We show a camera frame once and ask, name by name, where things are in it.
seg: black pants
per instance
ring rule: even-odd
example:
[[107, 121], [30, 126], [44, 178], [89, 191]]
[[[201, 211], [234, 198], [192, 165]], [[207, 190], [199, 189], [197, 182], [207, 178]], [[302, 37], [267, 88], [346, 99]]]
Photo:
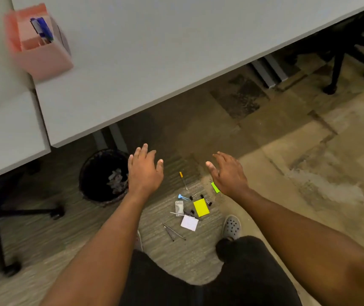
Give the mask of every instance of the black pants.
[[169, 275], [146, 253], [134, 251], [120, 305], [302, 305], [260, 239], [222, 239], [216, 253], [224, 262], [220, 274], [208, 284], [194, 286]]

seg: yellow pen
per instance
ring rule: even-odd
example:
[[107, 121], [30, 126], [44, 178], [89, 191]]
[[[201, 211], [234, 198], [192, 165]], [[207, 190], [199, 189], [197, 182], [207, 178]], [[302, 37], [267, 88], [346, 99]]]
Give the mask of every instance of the yellow pen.
[[183, 181], [183, 184], [185, 185], [186, 190], [188, 190], [188, 186], [186, 185], [185, 180], [183, 179], [182, 172], [179, 172], [179, 175], [181, 176], [181, 179]]

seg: forearm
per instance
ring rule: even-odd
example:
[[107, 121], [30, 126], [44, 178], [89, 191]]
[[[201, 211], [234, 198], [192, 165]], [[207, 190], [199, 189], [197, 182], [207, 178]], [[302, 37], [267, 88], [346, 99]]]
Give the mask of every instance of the forearm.
[[146, 197], [126, 195], [58, 277], [42, 306], [113, 306], [125, 286]]
[[253, 218], [292, 275], [322, 305], [361, 304], [364, 292], [353, 278], [364, 274], [363, 247], [253, 190], [233, 199]]

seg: white desk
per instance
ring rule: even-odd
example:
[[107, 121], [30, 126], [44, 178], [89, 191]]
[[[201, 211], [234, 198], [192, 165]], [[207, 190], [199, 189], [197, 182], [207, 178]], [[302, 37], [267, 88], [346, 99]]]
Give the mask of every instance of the white desk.
[[0, 174], [50, 152], [29, 78], [6, 50], [2, 19], [10, 7], [10, 0], [0, 0]]
[[44, 2], [74, 69], [36, 89], [59, 147], [364, 9], [364, 0]]

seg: pink box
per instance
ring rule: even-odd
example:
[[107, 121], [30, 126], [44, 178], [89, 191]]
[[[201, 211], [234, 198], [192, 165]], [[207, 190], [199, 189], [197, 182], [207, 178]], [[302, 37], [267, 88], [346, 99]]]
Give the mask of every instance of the pink box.
[[[36, 33], [31, 18], [43, 17], [53, 34], [53, 41], [44, 44]], [[5, 15], [7, 47], [18, 66], [34, 79], [56, 76], [73, 67], [69, 44], [62, 30], [48, 14], [44, 3]]]

